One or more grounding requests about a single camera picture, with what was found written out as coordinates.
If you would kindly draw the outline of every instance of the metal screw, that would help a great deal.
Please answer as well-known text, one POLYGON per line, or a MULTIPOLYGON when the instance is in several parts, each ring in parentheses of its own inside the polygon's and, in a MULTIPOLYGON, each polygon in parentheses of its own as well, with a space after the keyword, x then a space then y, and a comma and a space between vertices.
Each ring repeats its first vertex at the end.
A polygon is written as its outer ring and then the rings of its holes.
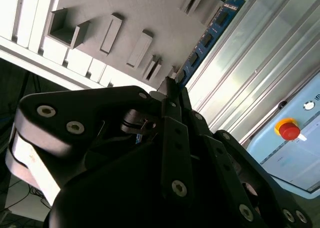
POLYGON ((224 136, 224 138, 226 138, 227 140, 230 140, 230 136, 227 133, 223 133, 222 134, 224 136))
POLYGON ((85 131, 85 127, 77 121, 70 121, 66 124, 66 129, 71 134, 82 134, 85 131))
POLYGON ((254 219, 254 214, 252 211, 246 206, 245 204, 239 205, 239 210, 241 214, 246 218, 248 221, 253 221, 254 219))
POLYGON ((46 118, 50 118, 52 116, 55 116, 56 114, 55 109, 48 105, 41 105, 36 109, 36 111, 38 112, 39 115, 46 118))
POLYGON ((295 213, 303 223, 307 223, 308 222, 307 218, 299 210, 296 210, 295 213))
POLYGON ((187 195, 187 188, 180 180, 172 182, 172 190, 180 197, 185 197, 187 195))
POLYGON ((147 96, 146 96, 144 93, 139 93, 139 96, 142 97, 142 98, 144 98, 144 99, 147 98, 147 96))
POLYGON ((294 216, 287 209, 283 209, 283 213, 290 222, 293 223, 295 221, 294 216))
POLYGON ((196 118, 199 119, 199 120, 202 120, 202 119, 203 119, 202 116, 201 116, 200 114, 198 114, 198 113, 196 113, 195 116, 196 116, 196 118))

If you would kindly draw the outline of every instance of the white panel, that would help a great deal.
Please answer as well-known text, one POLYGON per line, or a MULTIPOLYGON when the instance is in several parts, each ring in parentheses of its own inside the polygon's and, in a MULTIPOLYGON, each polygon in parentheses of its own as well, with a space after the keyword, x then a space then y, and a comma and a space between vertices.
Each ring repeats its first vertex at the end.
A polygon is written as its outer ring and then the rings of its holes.
POLYGON ((46 19, 50 11, 51 0, 39 0, 36 8, 34 23, 32 27, 29 50, 38 53, 44 34, 46 19))
POLYGON ((66 60, 68 61, 68 69, 85 76, 92 62, 92 57, 78 49, 73 49, 69 50, 66 60))
POLYGON ((43 42, 43 56, 62 65, 68 48, 51 38, 45 37, 43 42))
POLYGON ((210 93, 214 91, 232 63, 259 35, 283 1, 257 0, 249 11, 254 15, 246 15, 241 20, 236 30, 230 35, 228 41, 211 61, 206 71, 199 77, 192 89, 189 89, 191 83, 187 84, 191 105, 195 110, 198 110, 208 100, 210 93))
POLYGON ((0 0, 0 36, 11 40, 19 0, 0 0))
POLYGON ((154 88, 150 87, 149 85, 140 82, 139 80, 107 65, 105 71, 102 75, 100 83, 105 87, 108 86, 109 82, 113 84, 113 87, 121 87, 121 86, 130 86, 135 85, 143 88, 148 93, 150 91, 155 91, 154 88))
POLYGON ((23 0, 17 28, 17 44, 27 48, 39 0, 23 0))
POLYGON ((103 86, 58 65, 28 49, 0 37, 0 58, 55 82, 70 90, 102 88, 103 86))
MULTIPOLYGON (((251 48, 247 49, 245 55, 239 57, 235 63, 232 63, 232 73, 224 79, 215 92, 210 94, 208 101, 199 109, 208 123, 217 122, 220 116, 224 114, 224 108, 229 107, 231 104, 233 105, 233 103, 234 107, 237 107, 241 102, 246 102, 247 105, 251 104, 259 96, 256 92, 254 92, 254 95, 249 95, 252 90, 255 87, 263 90, 275 77, 283 72, 287 65, 286 62, 281 62, 282 58, 287 53, 290 53, 290 50, 299 52, 310 41, 309 37, 317 34, 319 25, 313 28, 313 34, 307 34, 307 32, 319 20, 319 12, 311 21, 306 22, 304 29, 296 32, 302 24, 301 19, 305 19, 310 15, 306 12, 315 1, 290 0, 260 37, 256 39, 254 44, 251 45, 251 48), (296 42, 304 35, 304 42, 300 42, 299 45, 295 46, 296 42), (288 42, 289 38, 292 37, 294 37, 293 42, 288 42)), ((235 119, 235 117, 231 118, 231 113, 226 116, 228 116, 228 119, 235 119)), ((216 130, 218 128, 219 125, 216 124, 213 129, 216 130)))
POLYGON ((89 72, 91 74, 90 79, 95 82, 99 82, 106 66, 107 65, 105 63, 97 59, 93 59, 89 68, 89 72))

